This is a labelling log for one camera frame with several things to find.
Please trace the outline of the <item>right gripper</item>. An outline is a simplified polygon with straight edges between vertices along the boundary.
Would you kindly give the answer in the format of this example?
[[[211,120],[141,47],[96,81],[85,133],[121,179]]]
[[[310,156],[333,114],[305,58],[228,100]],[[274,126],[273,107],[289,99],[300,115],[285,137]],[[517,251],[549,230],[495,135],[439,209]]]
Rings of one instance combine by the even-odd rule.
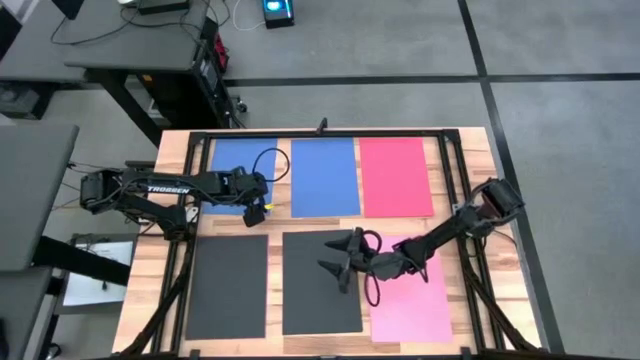
[[[324,260],[317,261],[323,269],[339,280],[339,290],[342,293],[348,292],[353,272],[367,272],[369,269],[371,259],[375,255],[375,249],[369,245],[366,239],[366,236],[371,234],[371,231],[357,227],[351,235],[325,243],[327,247],[347,254],[344,266]]]

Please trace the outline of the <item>blue paper sheet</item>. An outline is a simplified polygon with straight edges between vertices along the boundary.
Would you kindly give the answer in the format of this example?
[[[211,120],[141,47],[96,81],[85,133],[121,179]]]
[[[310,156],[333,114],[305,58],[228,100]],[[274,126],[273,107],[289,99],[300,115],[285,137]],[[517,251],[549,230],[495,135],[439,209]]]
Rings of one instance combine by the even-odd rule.
[[[291,150],[294,218],[361,213],[352,138],[298,139]]]
[[[262,139],[217,139],[210,169],[213,171],[229,171],[235,167],[243,166],[247,172],[251,172],[255,160],[264,150],[275,148],[276,138]],[[258,160],[256,171],[266,179],[275,178],[276,151],[269,151]],[[242,216],[244,207],[203,204],[205,215],[237,215]]]

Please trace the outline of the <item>black paper sheet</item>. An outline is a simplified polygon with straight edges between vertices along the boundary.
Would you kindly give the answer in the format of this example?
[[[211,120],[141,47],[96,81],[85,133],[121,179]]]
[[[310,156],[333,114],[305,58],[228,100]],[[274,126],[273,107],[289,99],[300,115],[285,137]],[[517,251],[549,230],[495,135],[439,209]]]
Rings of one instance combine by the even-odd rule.
[[[283,333],[354,333],[363,330],[359,280],[350,277],[345,293],[338,279],[318,262],[344,264],[344,252],[329,248],[349,230],[292,232],[283,235]]]
[[[268,237],[213,236],[197,241],[188,340],[263,338]]]

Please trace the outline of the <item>pink paper sheet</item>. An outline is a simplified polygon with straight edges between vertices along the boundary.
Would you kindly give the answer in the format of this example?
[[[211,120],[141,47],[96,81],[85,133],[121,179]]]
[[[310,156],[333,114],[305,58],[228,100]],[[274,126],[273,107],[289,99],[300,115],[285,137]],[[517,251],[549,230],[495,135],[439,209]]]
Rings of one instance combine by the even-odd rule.
[[[453,340],[439,254],[426,265],[428,282],[419,274],[379,282],[380,303],[370,308],[373,342],[449,343]]]

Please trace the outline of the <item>red paper sheet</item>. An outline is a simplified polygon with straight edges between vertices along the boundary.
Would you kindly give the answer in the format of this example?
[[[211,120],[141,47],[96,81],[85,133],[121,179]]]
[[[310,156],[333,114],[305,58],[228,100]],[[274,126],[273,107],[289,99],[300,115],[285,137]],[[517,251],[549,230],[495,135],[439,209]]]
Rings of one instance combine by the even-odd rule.
[[[360,138],[359,147],[366,217],[434,215],[422,138]]]

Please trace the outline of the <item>red box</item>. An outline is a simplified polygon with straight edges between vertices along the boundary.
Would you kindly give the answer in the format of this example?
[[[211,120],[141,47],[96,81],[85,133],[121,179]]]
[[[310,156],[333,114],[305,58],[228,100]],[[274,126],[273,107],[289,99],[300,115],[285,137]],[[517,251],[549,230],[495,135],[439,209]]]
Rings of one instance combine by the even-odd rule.
[[[224,46],[221,36],[217,34],[214,40],[216,63],[221,73],[225,73],[229,63],[228,49]]]

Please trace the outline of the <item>black computer with blue light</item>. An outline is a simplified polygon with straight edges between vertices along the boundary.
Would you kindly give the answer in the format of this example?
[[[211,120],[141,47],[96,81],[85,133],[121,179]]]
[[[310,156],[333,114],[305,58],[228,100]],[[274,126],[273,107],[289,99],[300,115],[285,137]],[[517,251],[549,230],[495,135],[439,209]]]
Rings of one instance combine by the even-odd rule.
[[[267,29],[295,24],[293,0],[262,0],[262,9]]]

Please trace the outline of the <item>black diagonal bar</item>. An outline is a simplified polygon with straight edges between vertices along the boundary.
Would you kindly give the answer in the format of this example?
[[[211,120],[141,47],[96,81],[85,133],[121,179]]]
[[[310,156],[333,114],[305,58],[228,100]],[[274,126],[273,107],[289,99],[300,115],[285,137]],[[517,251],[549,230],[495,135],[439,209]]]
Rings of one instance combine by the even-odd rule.
[[[97,280],[126,286],[130,266],[71,244],[42,236],[32,258],[34,266],[46,266]]]

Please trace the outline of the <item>white paper sheet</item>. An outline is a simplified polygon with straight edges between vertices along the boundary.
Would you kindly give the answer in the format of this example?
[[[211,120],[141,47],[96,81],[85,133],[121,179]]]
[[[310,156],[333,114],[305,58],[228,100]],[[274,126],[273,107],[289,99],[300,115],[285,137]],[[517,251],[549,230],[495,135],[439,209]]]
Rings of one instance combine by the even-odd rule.
[[[80,244],[77,248],[125,265],[131,264],[132,241]],[[63,305],[82,306],[120,302],[124,300],[125,293],[125,286],[71,273],[68,277]]]

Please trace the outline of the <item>black device box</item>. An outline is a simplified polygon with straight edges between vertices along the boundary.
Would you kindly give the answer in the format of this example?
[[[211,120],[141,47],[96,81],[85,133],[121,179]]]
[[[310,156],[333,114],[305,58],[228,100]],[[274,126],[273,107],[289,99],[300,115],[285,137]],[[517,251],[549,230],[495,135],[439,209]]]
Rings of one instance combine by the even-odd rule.
[[[190,0],[138,0],[137,9],[141,15],[188,10]]]

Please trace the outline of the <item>grey office desk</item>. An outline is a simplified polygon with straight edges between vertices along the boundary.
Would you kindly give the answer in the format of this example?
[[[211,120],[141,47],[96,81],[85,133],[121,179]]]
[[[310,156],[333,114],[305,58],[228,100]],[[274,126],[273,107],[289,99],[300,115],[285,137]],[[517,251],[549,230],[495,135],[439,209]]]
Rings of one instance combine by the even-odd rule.
[[[0,272],[0,360],[22,360],[51,275],[41,267]]]
[[[64,15],[50,0],[40,0],[0,61],[0,80],[86,82],[84,68],[64,64],[67,48],[50,41]]]
[[[30,266],[78,133],[76,125],[0,126],[0,272]]]

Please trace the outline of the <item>black monitor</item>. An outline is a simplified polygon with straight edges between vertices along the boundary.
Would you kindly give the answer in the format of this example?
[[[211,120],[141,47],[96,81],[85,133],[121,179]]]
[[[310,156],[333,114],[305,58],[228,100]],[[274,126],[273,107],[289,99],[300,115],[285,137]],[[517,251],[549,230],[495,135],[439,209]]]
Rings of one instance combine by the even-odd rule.
[[[0,5],[0,61],[5,56],[22,28],[20,21]]]
[[[74,20],[84,4],[85,0],[51,0],[53,4],[69,20]]]

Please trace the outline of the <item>black aluminium table frame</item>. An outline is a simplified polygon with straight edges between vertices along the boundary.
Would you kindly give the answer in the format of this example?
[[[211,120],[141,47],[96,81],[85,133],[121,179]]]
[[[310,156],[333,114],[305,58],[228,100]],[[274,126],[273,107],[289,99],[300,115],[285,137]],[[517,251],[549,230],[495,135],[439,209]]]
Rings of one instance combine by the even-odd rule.
[[[203,205],[195,232],[183,243],[166,241],[159,231],[138,239],[131,263],[124,307],[108,360],[240,360],[245,357],[344,360],[351,356],[398,359],[520,359],[540,353],[538,330],[525,291],[519,256],[506,224],[483,238],[457,238],[435,252],[445,277],[453,340],[449,343],[378,343],[372,341],[370,308],[380,303],[379,282],[353,272],[359,280],[363,330],[354,333],[285,335],[283,333],[283,235],[292,232],[373,230],[381,240],[372,248],[390,252],[404,239],[425,235],[449,219],[451,206],[472,199],[474,188],[495,171],[486,132],[462,129],[336,129],[259,132],[233,130],[167,131],[155,168],[160,173],[194,175],[210,170],[217,139],[276,138],[275,178],[270,179],[265,220],[247,227],[237,215],[205,215]],[[423,139],[434,215],[369,218],[364,215],[360,138]],[[294,218],[291,215],[293,140],[352,138],[361,213],[356,216]],[[188,340],[185,338],[197,241],[203,237],[268,237],[266,331],[263,338]]]

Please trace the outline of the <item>desk with black frame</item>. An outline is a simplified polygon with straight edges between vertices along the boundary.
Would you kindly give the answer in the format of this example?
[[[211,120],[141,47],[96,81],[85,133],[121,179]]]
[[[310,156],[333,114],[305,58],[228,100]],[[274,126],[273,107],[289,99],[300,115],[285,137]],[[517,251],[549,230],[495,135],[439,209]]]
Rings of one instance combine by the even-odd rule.
[[[241,124],[216,58],[218,25],[211,0],[186,0],[178,11],[143,15],[118,0],[85,0],[73,20],[64,18],[51,42],[68,49],[64,63],[84,69],[154,145],[158,125],[126,86],[136,77],[167,119],[169,129],[228,129]]]

